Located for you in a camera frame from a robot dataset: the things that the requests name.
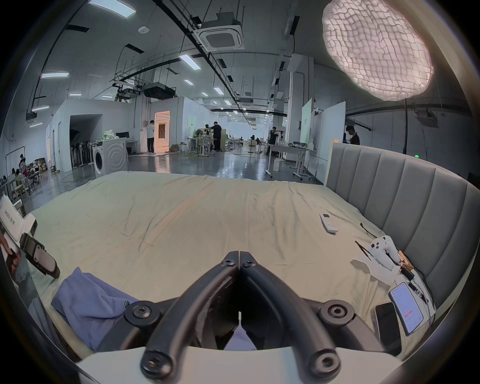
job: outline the paper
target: paper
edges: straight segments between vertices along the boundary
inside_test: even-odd
[[[365,254],[359,250],[359,255],[356,256],[351,263],[354,266],[357,266],[361,269],[363,264],[368,268],[368,271],[371,276],[376,278],[378,281],[381,281],[384,284],[387,284],[389,287],[393,284],[395,281],[395,277],[398,275],[398,272],[400,271],[400,266],[395,265],[393,269],[390,271],[387,268],[385,268],[383,265],[381,265],[379,262],[377,262],[373,257],[370,260]]]

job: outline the doorway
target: doorway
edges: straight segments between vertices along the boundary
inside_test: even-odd
[[[168,152],[168,133],[170,128],[170,111],[155,114],[154,152]]]

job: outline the whiteboard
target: whiteboard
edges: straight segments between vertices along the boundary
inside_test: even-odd
[[[323,184],[330,163],[332,140],[343,141],[346,105],[344,101],[331,106],[313,119],[313,149],[316,152],[311,154],[308,171]]]

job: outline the man in black shirt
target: man in black shirt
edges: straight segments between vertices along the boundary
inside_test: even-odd
[[[220,149],[220,138],[222,137],[222,127],[218,125],[218,122],[213,123],[213,142],[216,151],[221,151]]]
[[[347,125],[347,132],[352,138],[350,139],[350,144],[356,144],[360,145],[360,138],[355,132],[355,128],[353,128],[353,125]]]
[[[273,127],[270,131],[270,135],[268,136],[268,143],[269,144],[276,144],[276,138],[278,137],[278,133],[276,132],[276,127]],[[266,155],[270,154],[270,146],[267,148]]]

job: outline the softbox light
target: softbox light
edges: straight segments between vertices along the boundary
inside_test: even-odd
[[[427,89],[433,66],[425,43],[382,0],[333,0],[322,21],[328,53],[361,88],[388,101]]]

